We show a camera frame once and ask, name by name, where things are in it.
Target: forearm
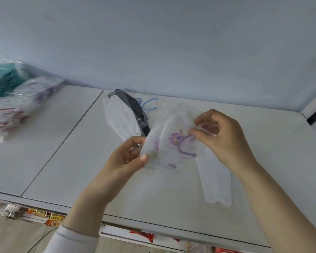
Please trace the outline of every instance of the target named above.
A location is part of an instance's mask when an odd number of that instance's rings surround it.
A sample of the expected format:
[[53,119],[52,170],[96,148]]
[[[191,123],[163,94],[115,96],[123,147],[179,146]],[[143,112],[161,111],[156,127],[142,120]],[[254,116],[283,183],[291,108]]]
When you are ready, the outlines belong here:
[[98,237],[106,204],[96,200],[87,187],[76,200],[63,226],[76,233]]
[[274,252],[316,252],[316,228],[263,167],[238,177]]

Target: hand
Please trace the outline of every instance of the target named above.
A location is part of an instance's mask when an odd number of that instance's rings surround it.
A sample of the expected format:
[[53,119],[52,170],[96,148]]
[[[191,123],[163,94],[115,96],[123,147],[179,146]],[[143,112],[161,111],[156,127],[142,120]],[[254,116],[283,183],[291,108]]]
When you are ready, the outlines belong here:
[[257,163],[242,128],[236,120],[214,109],[208,110],[194,120],[196,125],[213,124],[213,122],[218,125],[214,131],[211,131],[216,134],[216,137],[198,129],[191,129],[190,134],[207,145],[219,161],[235,174],[240,171],[239,167],[242,165],[250,166]]
[[144,154],[139,157],[145,137],[131,137],[121,144],[109,157],[103,168],[88,185],[89,195],[102,207],[110,203],[125,186],[131,176],[148,162]]

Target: floor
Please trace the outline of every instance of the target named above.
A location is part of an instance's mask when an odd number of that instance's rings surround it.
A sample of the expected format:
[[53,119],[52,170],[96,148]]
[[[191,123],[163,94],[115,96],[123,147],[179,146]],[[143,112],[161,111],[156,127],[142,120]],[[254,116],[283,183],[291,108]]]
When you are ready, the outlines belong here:
[[[0,253],[27,253],[33,245],[53,227],[22,220],[5,220],[0,217]],[[42,253],[53,232],[43,238],[29,253]],[[101,237],[96,253],[169,253],[129,242]]]

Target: person's right hand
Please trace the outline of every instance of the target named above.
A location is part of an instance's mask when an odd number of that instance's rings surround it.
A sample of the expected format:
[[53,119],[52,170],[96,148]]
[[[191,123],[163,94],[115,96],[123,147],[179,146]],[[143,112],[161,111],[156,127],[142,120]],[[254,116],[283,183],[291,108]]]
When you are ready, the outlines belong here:
[[214,109],[208,110],[194,120],[196,125],[213,122],[218,124],[217,131],[214,132],[216,137],[195,128],[190,130],[190,134],[207,145],[219,161],[235,174],[239,173],[242,167],[257,163],[236,120]]

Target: cable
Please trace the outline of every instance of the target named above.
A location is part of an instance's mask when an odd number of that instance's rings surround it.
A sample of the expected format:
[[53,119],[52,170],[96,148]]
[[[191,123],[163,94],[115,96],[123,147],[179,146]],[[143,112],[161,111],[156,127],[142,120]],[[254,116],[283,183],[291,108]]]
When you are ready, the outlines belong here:
[[41,239],[39,239],[39,240],[37,241],[37,243],[35,243],[35,244],[30,248],[30,250],[27,251],[27,253],[29,253],[43,238],[45,238],[47,234],[51,233],[52,231],[54,231],[54,230],[56,230],[56,229],[57,229],[57,227],[55,227],[54,229],[50,230],[50,231],[47,232],[45,235],[43,235],[43,236],[41,237]]

